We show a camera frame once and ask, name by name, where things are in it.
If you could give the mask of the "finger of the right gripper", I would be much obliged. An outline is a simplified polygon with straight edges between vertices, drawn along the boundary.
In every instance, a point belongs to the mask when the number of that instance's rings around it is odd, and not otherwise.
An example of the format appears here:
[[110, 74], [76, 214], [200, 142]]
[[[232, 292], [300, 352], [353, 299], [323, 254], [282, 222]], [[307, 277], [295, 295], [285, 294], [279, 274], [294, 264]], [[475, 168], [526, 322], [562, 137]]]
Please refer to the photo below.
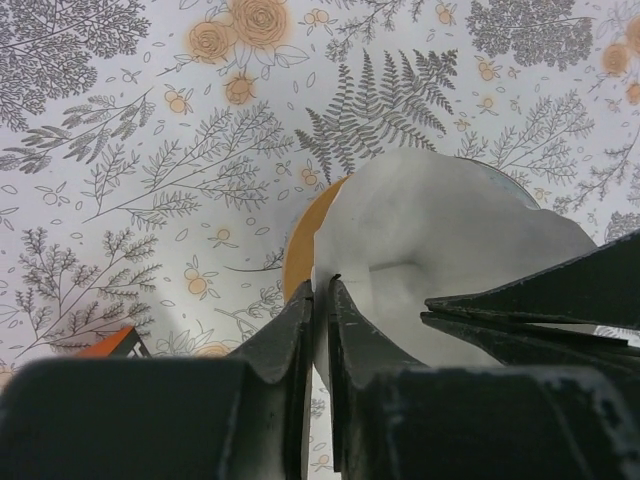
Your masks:
[[584, 365], [637, 370], [639, 350], [621, 339], [429, 312], [422, 322], [474, 345], [505, 365]]
[[432, 313], [639, 328], [639, 232], [494, 289], [425, 301]]

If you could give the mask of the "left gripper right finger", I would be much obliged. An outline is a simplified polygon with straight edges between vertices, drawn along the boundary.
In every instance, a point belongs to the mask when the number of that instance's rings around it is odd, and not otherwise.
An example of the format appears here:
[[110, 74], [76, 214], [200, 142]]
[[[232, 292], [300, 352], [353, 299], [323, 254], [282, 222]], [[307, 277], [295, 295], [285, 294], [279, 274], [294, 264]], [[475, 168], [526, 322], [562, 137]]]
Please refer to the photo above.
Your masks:
[[430, 368], [332, 280], [334, 467], [345, 479], [635, 479], [639, 379], [567, 365]]

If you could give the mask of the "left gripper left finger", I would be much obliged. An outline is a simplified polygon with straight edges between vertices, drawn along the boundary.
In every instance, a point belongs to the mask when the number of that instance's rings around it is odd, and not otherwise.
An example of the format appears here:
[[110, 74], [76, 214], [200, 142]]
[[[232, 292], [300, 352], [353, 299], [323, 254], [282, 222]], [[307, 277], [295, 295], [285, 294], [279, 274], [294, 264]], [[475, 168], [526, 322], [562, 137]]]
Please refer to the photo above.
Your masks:
[[313, 293], [223, 357], [52, 358], [1, 396], [5, 479], [303, 479]]

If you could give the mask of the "grey glass dripper cone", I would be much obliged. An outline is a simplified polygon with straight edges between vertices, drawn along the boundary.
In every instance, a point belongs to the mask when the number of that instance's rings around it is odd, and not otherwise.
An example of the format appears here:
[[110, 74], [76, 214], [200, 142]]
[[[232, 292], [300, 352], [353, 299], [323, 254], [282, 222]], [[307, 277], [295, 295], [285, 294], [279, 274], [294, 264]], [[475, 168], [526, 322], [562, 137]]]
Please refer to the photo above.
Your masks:
[[511, 195], [518, 198], [527, 208], [540, 210], [541, 207], [534, 197], [529, 194], [516, 180], [500, 170], [483, 162], [471, 159], [471, 162], [481, 168], [485, 175], [496, 185], [502, 187]]

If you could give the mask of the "coffee filter paper box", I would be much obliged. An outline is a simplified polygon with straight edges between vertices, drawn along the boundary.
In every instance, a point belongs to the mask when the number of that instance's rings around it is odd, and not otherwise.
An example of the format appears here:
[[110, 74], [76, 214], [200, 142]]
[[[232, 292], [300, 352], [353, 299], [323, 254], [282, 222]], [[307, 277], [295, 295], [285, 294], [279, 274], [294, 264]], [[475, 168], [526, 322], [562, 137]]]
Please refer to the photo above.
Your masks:
[[81, 350], [77, 357], [143, 358], [151, 354], [133, 326], [125, 327], [100, 342]]

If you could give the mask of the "beige paper coffee filter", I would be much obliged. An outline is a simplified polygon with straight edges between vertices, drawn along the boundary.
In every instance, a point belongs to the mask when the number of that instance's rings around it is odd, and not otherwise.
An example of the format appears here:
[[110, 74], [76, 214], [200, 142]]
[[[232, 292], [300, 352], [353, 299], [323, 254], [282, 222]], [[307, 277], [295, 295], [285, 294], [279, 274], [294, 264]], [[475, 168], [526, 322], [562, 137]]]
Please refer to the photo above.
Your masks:
[[424, 325], [427, 299], [481, 293], [592, 251], [574, 221], [527, 208], [469, 160], [382, 154], [342, 185], [314, 237], [317, 313], [345, 284], [359, 312], [430, 367], [492, 367], [480, 348]]

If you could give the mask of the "wooden dripper ring holder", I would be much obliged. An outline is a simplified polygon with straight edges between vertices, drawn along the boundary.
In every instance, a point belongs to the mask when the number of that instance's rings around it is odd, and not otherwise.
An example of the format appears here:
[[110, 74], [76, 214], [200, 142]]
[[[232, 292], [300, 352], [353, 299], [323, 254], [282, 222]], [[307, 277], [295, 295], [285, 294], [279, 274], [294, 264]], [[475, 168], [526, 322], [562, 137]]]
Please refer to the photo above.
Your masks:
[[329, 207], [348, 179], [349, 177], [345, 177], [337, 181], [317, 196], [294, 224], [284, 249], [282, 266], [282, 293], [285, 303], [291, 299], [301, 283], [311, 279], [315, 233], [321, 227]]

